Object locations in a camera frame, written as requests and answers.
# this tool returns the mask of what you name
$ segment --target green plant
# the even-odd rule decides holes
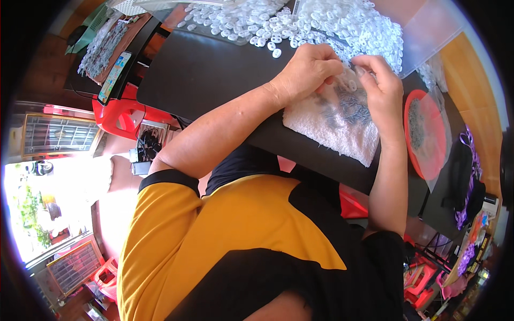
[[[38,210],[44,209],[43,197],[41,192],[38,192],[38,194],[34,196],[29,185],[26,186],[26,192],[25,199],[22,203],[18,204],[18,209],[22,216],[23,228],[26,230],[34,230],[38,237],[38,242],[44,248],[48,248],[51,245],[49,233],[38,224]]]

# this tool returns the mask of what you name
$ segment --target fingernail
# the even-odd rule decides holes
[[[362,68],[361,66],[355,66],[355,74],[357,75],[357,77],[361,78],[362,76],[364,76],[365,73],[366,70],[364,70],[364,68]]]

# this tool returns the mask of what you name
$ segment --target orange wall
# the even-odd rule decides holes
[[[91,100],[64,89],[75,55],[64,55],[66,41],[46,34],[30,61],[17,100],[92,110]]]

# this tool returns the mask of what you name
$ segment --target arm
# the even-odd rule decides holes
[[[208,174],[266,118],[320,92],[343,67],[328,45],[303,45],[273,80],[201,116],[159,152],[150,173],[174,168],[191,177]]]
[[[368,94],[368,107],[378,128],[382,153],[370,193],[368,228],[364,238],[378,231],[401,237],[407,223],[407,146],[402,125],[401,80],[381,56],[354,57],[356,73]],[[367,70],[372,70],[377,80]]]

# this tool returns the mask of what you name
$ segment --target phone screen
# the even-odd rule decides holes
[[[120,57],[118,57],[118,59],[114,63],[114,66],[109,72],[109,75],[107,76],[107,79],[103,83],[102,89],[98,94],[97,99],[102,105],[105,106],[109,101],[109,97],[111,96],[111,91],[113,90],[114,84],[116,84],[116,80],[118,80],[118,77],[120,76],[123,68],[125,67],[127,61],[129,61],[131,56],[132,54],[130,52],[124,51],[121,53]]]

